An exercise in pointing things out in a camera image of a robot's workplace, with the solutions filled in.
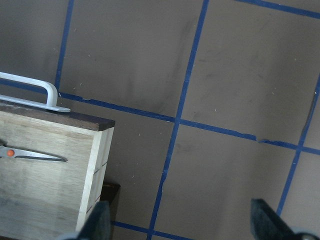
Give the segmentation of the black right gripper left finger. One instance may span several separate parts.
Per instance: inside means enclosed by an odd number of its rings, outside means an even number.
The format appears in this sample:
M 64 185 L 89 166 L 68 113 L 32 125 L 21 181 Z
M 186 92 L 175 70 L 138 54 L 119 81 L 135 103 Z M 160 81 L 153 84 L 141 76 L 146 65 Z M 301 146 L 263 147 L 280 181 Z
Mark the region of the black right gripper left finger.
M 108 201 L 95 204 L 80 231 L 65 233 L 63 240 L 109 240 L 111 237 L 111 215 Z

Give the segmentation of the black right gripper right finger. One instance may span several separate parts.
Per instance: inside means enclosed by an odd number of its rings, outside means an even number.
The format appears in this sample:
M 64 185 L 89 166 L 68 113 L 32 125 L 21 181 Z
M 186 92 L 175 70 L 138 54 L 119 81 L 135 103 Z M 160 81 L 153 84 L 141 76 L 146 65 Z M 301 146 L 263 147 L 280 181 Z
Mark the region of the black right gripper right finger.
M 294 232 L 261 198 L 250 201 L 250 231 L 255 240 L 318 240 L 305 231 Z

